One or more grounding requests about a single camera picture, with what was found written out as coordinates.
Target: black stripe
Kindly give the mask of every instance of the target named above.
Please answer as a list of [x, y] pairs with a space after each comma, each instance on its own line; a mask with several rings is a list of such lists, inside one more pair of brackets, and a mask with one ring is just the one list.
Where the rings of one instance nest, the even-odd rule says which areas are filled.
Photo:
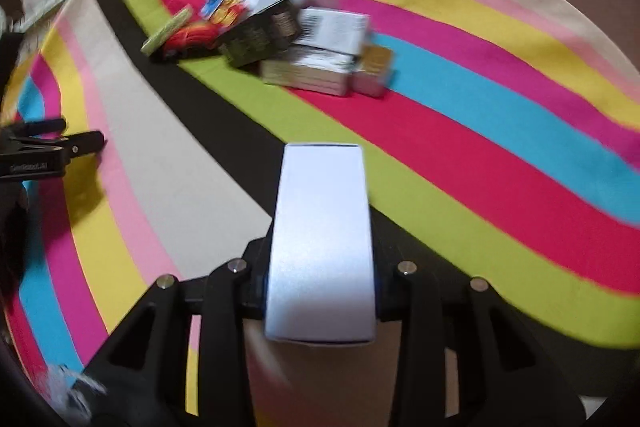
[[[123, 1], [97, 1], [146, 81], [207, 152], [273, 217], [284, 143], [177, 65], [149, 61], [140, 53], [146, 35]], [[383, 243], [396, 245], [406, 258], [420, 261], [436, 274], [445, 301], [462, 299], [469, 282], [466, 274], [376, 209], [371, 209], [371, 215], [374, 233]], [[610, 394], [638, 354], [588, 346], [520, 316], [581, 394]]]

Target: white rectangular box held by gripper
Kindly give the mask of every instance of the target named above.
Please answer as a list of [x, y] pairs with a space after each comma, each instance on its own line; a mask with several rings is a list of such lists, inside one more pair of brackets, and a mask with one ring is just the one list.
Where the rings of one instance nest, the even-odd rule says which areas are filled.
[[355, 144], [288, 144], [273, 223], [265, 334], [277, 341], [374, 340], [369, 201]]

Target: pile of boxes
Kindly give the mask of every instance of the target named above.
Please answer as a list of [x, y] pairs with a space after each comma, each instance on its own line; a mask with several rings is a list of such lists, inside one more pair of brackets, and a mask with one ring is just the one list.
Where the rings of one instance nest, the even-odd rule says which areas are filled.
[[393, 52], [370, 43], [369, 16], [337, 5], [338, 0], [208, 0], [202, 21], [176, 30], [176, 20], [164, 28], [169, 35], [150, 41], [158, 46], [154, 56], [164, 60], [220, 52], [235, 68], [259, 61], [268, 84], [381, 96]]

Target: round table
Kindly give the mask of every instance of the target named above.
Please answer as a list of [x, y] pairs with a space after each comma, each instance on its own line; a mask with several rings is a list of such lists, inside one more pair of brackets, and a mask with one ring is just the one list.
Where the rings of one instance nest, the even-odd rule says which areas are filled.
[[[640, 346], [640, 74], [613, 42], [564, 0], [340, 0], [396, 54], [382, 99], [340, 98], [140, 53], [203, 2], [71, 0], [33, 63], [20, 117], [109, 142], [27, 184], [28, 270], [6, 316], [32, 380], [81, 371], [159, 275], [241, 255], [270, 225], [284, 144], [322, 141], [362, 145], [376, 233], [446, 299], [485, 277], [581, 394], [611, 392]], [[261, 425], [386, 425], [398, 325], [329, 350], [245, 329]]]

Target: blue stripe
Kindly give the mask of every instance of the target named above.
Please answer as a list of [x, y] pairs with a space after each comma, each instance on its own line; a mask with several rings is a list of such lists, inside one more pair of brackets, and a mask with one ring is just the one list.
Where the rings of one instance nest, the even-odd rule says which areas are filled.
[[390, 36], [374, 40], [396, 52], [395, 92], [500, 145], [603, 212], [640, 224], [640, 174], [615, 153], [546, 108], [450, 60]]
[[[31, 77], [25, 81], [18, 99], [18, 111], [23, 120], [42, 120], [44, 102]], [[25, 182], [29, 196], [29, 229], [26, 245], [27, 270], [18, 292], [20, 302], [33, 336], [48, 364], [65, 364], [74, 371], [82, 371], [82, 363], [66, 327], [46, 263], [42, 234], [38, 183]]]

